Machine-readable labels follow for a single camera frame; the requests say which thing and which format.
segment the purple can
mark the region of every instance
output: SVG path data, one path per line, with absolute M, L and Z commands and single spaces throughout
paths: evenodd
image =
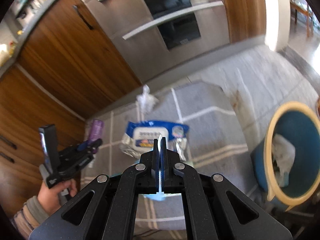
M 104 123 L 101 120 L 94 119 L 91 125 L 91 130 L 88 136 L 88 145 L 90 145 L 95 140 L 102 137 Z

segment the cabinet handle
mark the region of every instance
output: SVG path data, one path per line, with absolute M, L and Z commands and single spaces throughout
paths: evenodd
M 4 154 L 3 152 L 0 152 L 0 156 L 2 156 L 3 158 L 5 158 L 6 160 L 8 160 L 11 163 L 15 163 L 14 159 L 12 159 L 8 155 Z
M 76 10 L 77 14 L 84 21 L 84 23 L 87 25 L 89 30 L 93 30 L 93 27 L 86 21 L 86 19 L 83 17 L 83 15 L 79 12 L 78 6 L 73 5 L 72 7 Z
M 15 150 L 17 149 L 17 146 L 13 142 L 9 141 L 6 137 L 0 135 L 0 140 L 4 141 L 7 145 L 12 147 L 13 149 Z

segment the wet wipes package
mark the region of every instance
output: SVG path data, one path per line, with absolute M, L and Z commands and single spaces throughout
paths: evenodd
M 122 137 L 120 149 L 137 159 L 141 154 L 151 151 L 154 139 L 165 137 L 167 148 L 176 151 L 181 161 L 186 161 L 184 152 L 187 147 L 186 134 L 189 126 L 180 123 L 159 120 L 129 122 Z

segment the oven door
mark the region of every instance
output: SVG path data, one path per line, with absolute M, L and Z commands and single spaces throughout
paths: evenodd
M 83 0 L 141 82 L 229 43 L 222 0 Z

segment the cabinet door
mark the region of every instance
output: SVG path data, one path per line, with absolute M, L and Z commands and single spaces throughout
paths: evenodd
M 29 36 L 18 62 L 84 118 L 141 85 L 81 0 L 58 0 Z
M 59 150 L 83 140 L 84 122 L 13 67 L 0 81 L 0 135 L 17 146 L 14 149 L 0 140 L 0 152 L 15 160 L 11 163 L 0 156 L 0 204 L 7 215 L 39 191 L 38 167 L 44 160 L 38 128 L 52 123 Z
M 224 0 L 224 2 L 231 43 L 266 33 L 265 0 Z

